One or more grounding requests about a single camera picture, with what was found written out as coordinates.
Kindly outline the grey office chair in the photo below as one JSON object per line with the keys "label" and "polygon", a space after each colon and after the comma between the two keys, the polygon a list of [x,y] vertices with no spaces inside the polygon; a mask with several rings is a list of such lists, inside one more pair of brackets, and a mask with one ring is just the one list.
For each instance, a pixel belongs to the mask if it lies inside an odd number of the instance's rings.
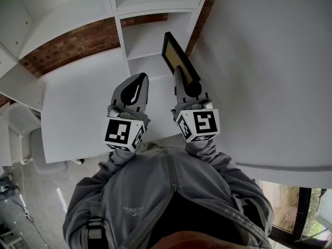
{"label": "grey office chair", "polygon": [[66,161],[46,162],[41,119],[37,112],[23,104],[13,103],[2,116],[18,135],[18,156],[22,165],[31,162],[38,174],[55,174],[67,170]]}

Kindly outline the person's right forearm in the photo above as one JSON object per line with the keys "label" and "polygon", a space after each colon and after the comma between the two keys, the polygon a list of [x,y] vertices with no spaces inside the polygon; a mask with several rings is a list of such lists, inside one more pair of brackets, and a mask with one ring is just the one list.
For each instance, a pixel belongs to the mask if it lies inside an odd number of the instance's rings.
{"label": "person's right forearm", "polygon": [[226,181],[233,193],[243,196],[261,193],[258,185],[239,169],[229,155],[217,151],[213,140],[188,143],[186,151],[211,165]]}

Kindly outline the person's grey zip jacket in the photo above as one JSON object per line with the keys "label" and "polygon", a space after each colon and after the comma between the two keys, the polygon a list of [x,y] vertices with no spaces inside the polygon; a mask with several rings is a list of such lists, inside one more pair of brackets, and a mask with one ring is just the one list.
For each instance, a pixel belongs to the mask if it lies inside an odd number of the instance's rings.
{"label": "person's grey zip jacket", "polygon": [[174,193],[231,220],[248,249],[271,249],[273,209],[263,191],[233,193],[208,163],[181,148],[155,148],[129,161],[108,182],[83,178],[63,224],[70,249],[147,249]]}

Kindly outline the person's left forearm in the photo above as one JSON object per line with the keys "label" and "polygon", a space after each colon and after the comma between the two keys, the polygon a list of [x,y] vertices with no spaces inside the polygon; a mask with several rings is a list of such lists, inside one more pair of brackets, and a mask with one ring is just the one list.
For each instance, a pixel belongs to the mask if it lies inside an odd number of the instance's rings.
{"label": "person's left forearm", "polygon": [[118,171],[125,167],[125,165],[133,160],[136,153],[115,150],[108,155],[108,160],[99,163],[100,170],[96,174],[102,181],[108,182],[109,179]]}

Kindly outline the black framed window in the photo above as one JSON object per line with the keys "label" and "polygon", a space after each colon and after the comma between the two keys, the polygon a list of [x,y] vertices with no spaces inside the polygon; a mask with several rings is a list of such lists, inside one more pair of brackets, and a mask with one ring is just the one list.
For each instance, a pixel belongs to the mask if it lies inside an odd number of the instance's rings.
{"label": "black framed window", "polygon": [[332,249],[332,189],[261,181],[272,204],[272,249]]}

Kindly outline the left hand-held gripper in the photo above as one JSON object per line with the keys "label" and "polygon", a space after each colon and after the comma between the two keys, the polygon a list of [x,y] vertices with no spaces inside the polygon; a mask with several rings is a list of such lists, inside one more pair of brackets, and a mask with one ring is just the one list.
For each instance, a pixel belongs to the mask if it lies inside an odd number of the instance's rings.
{"label": "left hand-held gripper", "polygon": [[146,132],[145,113],[149,79],[139,73],[127,78],[113,92],[108,115],[104,119],[104,143],[112,150],[134,153]]}

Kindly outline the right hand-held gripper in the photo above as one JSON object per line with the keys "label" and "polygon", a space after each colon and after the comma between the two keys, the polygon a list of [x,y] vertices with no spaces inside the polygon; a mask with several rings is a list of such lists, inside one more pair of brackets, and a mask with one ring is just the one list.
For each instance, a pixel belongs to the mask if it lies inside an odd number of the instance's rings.
{"label": "right hand-held gripper", "polygon": [[211,100],[207,100],[207,83],[192,81],[187,87],[184,72],[177,67],[174,71],[174,85],[178,105],[171,112],[185,141],[209,141],[219,135],[219,111],[214,108]]}

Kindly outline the person's black shirt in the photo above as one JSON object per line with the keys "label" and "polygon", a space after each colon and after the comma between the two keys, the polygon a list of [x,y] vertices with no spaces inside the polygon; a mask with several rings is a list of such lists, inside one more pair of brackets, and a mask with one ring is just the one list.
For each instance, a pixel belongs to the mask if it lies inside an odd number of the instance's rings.
{"label": "person's black shirt", "polygon": [[151,249],[161,238],[180,231],[200,232],[227,242],[244,244],[231,220],[185,199],[176,192],[154,225],[147,249]]}

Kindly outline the black framed picture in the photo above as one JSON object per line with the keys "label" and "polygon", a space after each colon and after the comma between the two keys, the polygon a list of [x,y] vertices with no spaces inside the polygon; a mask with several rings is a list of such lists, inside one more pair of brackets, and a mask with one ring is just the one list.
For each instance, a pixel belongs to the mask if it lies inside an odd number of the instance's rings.
{"label": "black framed picture", "polygon": [[177,67],[181,69],[186,87],[192,82],[199,82],[201,80],[192,63],[171,32],[164,34],[161,55],[173,75]]}

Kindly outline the white shelf unit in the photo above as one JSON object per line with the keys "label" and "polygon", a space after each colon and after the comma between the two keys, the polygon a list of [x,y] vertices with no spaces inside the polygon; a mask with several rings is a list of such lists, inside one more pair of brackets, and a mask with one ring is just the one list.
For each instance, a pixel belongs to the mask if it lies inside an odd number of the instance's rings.
{"label": "white shelf unit", "polygon": [[205,0],[0,0],[0,77],[15,65],[35,77],[122,48],[128,60],[161,53],[172,32],[186,49]]}

